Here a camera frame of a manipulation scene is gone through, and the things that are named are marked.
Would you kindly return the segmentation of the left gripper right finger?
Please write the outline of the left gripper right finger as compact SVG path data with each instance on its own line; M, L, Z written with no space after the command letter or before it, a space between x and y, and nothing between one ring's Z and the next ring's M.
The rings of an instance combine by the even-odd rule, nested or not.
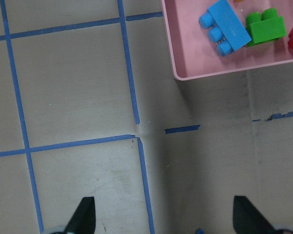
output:
M235 195L233 228L237 234L273 234L276 229L246 196Z

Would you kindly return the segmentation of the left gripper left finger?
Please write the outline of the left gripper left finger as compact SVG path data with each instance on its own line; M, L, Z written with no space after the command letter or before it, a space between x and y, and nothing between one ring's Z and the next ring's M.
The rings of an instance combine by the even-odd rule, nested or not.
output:
M65 227L64 234L94 234L96 229L95 199L83 197Z

